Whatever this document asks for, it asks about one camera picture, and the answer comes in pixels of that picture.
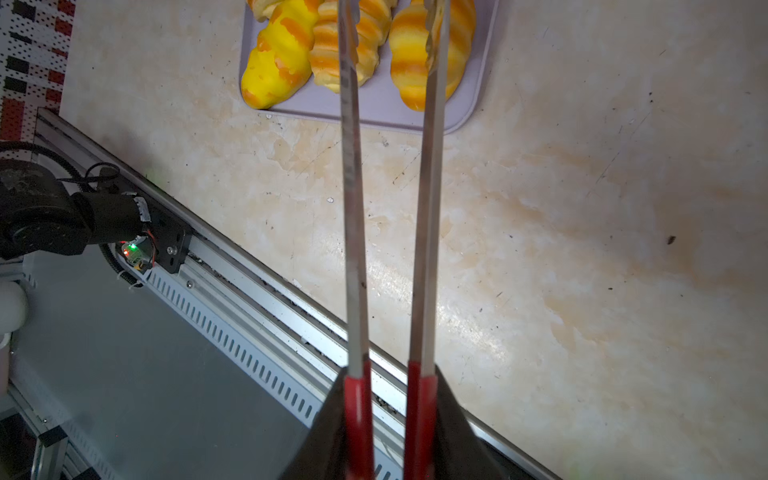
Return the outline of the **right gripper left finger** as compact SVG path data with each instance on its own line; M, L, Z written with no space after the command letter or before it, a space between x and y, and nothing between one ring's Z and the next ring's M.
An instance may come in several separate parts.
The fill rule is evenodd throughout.
M344 382L347 368L339 371L297 454L281 480L337 480L346 478L347 440Z

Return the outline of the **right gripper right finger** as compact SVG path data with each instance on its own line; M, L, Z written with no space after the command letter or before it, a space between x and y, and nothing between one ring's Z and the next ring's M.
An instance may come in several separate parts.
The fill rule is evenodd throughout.
M437 420L433 447L436 479L504 479L504 474L475 435L443 373L436 368Z

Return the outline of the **metal tongs red handle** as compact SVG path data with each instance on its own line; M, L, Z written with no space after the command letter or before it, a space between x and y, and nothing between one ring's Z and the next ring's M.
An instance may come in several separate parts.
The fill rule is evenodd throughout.
M406 355L407 391L403 476L427 479L434 473L433 444L437 420L436 325L437 280L440 241L440 202L445 114L445 90L450 38L448 1L428 1L426 29L427 87L422 144L411 145L419 163L415 178L417 204L387 201L377 191L377 203L387 214L390 228L374 238L374 274L366 275L365 229L373 218L363 198L363 167L356 67L357 31L355 1L339 4L340 100L344 192L344 252L346 320L348 324L348 372L344 382L345 424L348 439L349 479L374 476L372 361L368 332L368 287L406 286L405 262L413 262L410 332L401 335L408 346L397 348Z

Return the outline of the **lavender plastic tray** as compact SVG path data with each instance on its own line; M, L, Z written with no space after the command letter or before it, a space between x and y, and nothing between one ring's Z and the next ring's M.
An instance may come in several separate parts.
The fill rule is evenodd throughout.
M445 134L455 132L471 117L485 80L499 3L492 0L477 1L475 7L476 29L472 50L460 84L446 101ZM266 26L265 22L256 20L249 6L244 7L240 74L245 72L250 53L257 46L258 33ZM424 114L409 109L402 101L390 77L391 58L390 47L382 46L380 64L376 72L359 88L360 125L377 130L420 134L423 131ZM266 112L271 115L337 124L340 122L340 100L337 94L310 80L291 98L267 109Z

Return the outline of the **small ridged bread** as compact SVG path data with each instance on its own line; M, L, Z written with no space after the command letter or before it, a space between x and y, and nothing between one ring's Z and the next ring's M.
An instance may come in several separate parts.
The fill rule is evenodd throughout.
M423 112L428 77L427 9L423 1L411 1L393 20L389 46L392 54L390 76L404 104ZM469 61L476 28L472 0L451 2L450 45L446 77L446 99L458 88Z

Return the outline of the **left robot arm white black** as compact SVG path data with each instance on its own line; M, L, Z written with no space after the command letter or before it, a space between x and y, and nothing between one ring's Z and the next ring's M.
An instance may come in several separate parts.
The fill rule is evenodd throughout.
M38 251L77 256L96 245L117 277L131 287L142 282L121 265L115 246L150 235L151 214L146 200L135 194L98 192L93 182L119 176L111 164L107 175L84 176L53 150L23 141L3 141L1 152L28 152L59 165L69 176L56 177L37 163L1 159L1 259L16 260Z

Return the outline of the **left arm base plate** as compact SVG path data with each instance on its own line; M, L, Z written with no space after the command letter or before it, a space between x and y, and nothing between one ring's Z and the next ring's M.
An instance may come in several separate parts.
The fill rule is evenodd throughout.
M177 273L188 253L190 225L149 197L134 192L125 196L137 207L140 229L127 241L117 243L115 253L139 274L155 267Z

